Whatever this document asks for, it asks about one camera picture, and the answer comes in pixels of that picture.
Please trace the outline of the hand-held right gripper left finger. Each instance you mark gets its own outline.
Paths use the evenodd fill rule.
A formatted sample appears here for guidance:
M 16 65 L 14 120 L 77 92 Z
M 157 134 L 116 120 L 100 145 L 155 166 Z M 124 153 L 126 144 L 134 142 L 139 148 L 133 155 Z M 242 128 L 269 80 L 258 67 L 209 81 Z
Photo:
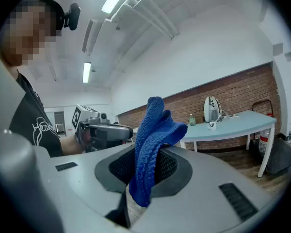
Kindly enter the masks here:
M 95 167 L 132 145 L 56 158 L 43 147 L 34 148 L 42 183 L 59 213 L 64 233 L 131 233 L 105 218 L 117 208 L 121 195 L 105 190 L 95 176 Z

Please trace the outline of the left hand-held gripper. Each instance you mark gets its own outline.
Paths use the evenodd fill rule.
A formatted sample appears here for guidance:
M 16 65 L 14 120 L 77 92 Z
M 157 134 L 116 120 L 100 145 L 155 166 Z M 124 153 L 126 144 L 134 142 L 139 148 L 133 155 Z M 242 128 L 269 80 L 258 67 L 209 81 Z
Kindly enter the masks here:
M 133 137 L 133 129 L 128 126 L 111 123 L 107 114 L 85 105 L 76 105 L 72 117 L 77 141 L 83 144 L 82 131 L 89 128 L 91 143 L 85 146 L 86 152 L 100 151 L 119 146 Z

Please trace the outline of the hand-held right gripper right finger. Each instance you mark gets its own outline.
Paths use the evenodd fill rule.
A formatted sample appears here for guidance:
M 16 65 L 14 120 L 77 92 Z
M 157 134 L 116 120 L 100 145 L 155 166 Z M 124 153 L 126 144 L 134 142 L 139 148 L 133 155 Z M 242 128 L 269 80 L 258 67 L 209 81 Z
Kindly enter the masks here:
M 177 194 L 152 198 L 134 233 L 248 233 L 281 197 L 214 156 L 175 146 L 165 151 L 187 160 L 192 176 Z

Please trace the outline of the blue cloth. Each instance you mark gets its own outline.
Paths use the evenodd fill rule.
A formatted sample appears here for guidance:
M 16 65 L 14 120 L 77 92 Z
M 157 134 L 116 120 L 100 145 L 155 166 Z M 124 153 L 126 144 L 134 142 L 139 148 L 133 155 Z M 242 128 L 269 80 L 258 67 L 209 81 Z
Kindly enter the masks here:
M 129 183 L 129 193 L 139 206 L 147 207 L 150 204 L 160 147 L 163 144 L 176 144 L 187 130 L 186 124 L 173 121 L 171 111 L 164 109 L 161 97 L 148 99 L 146 114 L 135 139 L 135 173 Z

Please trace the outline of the person's left forearm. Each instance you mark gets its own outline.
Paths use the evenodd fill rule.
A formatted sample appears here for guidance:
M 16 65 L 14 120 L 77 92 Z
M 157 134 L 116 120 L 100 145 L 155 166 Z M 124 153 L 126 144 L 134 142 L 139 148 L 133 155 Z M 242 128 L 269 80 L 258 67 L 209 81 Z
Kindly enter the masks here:
M 59 140 L 63 155 L 82 154 L 85 151 L 85 146 L 77 141 L 76 135 L 60 137 Z

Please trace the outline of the person's left hand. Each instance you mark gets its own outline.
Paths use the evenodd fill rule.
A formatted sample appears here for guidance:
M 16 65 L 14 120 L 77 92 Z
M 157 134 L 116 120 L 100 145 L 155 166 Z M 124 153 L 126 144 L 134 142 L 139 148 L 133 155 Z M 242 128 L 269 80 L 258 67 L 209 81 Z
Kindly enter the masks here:
M 82 141 L 85 146 L 88 146 L 91 143 L 91 133 L 89 128 L 82 131 Z

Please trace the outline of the person's black printed T-shirt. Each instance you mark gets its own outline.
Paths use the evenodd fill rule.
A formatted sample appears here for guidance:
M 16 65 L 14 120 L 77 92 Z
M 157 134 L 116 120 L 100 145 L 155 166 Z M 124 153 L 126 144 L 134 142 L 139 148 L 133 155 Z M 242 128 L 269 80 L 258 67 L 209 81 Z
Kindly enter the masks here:
M 48 119 L 43 104 L 28 79 L 19 73 L 16 82 L 25 91 L 9 129 L 31 142 L 44 147 L 50 157 L 63 156 L 59 137 Z

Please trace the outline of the light blue table white legs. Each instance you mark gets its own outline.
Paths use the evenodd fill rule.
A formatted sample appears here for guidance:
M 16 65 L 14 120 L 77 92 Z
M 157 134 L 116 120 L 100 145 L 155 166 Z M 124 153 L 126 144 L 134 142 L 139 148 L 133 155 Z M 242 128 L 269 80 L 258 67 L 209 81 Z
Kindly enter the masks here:
M 275 123 L 276 118 L 247 110 L 237 113 L 234 118 L 226 118 L 221 122 L 217 122 L 215 127 L 210 127 L 209 123 L 188 126 L 187 133 L 180 140 L 180 146 L 185 149 L 185 143 L 192 142 L 194 144 L 194 151 L 197 152 L 197 142 L 226 140 L 246 136 L 246 149 L 248 150 L 251 134 L 269 130 L 265 154 L 257 173 L 257 177 L 260 178 L 263 176 L 272 151 Z

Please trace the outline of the large clear water jug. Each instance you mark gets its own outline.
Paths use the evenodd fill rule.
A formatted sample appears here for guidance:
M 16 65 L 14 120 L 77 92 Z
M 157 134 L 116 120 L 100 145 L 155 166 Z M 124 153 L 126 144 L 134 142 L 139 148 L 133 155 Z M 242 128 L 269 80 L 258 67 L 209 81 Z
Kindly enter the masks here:
M 269 142 L 271 129 L 265 129 L 259 134 L 259 153 L 261 156 L 265 155 L 267 144 Z

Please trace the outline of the black chair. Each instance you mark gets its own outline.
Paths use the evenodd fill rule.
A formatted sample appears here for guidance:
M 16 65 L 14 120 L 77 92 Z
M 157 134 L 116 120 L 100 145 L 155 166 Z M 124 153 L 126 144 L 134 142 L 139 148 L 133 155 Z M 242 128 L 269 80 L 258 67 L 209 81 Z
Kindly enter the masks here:
M 266 173 L 275 175 L 291 167 L 291 142 L 275 137 Z

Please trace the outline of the ceiling air vent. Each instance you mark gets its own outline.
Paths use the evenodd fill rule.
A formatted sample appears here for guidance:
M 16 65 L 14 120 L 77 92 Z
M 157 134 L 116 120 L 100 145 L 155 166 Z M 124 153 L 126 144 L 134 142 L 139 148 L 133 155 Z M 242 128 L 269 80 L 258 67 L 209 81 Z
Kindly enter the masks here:
M 82 45 L 82 52 L 88 56 L 92 54 L 94 47 L 94 26 L 95 21 L 90 19 L 85 31 L 85 36 Z

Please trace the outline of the red hand trolley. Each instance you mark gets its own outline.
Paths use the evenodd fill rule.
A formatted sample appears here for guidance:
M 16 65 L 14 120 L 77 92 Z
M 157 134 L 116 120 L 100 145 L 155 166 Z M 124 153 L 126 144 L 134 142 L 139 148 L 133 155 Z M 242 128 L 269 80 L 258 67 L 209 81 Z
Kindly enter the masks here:
M 274 117 L 274 109 L 269 99 L 260 100 L 252 104 L 251 110 L 269 117 Z

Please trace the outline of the white ceiling duct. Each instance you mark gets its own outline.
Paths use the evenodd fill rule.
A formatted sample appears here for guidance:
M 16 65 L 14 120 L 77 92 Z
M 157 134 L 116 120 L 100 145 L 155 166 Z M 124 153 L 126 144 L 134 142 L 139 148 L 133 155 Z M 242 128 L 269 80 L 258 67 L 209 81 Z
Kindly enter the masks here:
M 105 21 L 118 23 L 125 11 L 139 16 L 171 40 L 179 35 L 173 22 L 153 0 L 125 0 L 113 16 Z

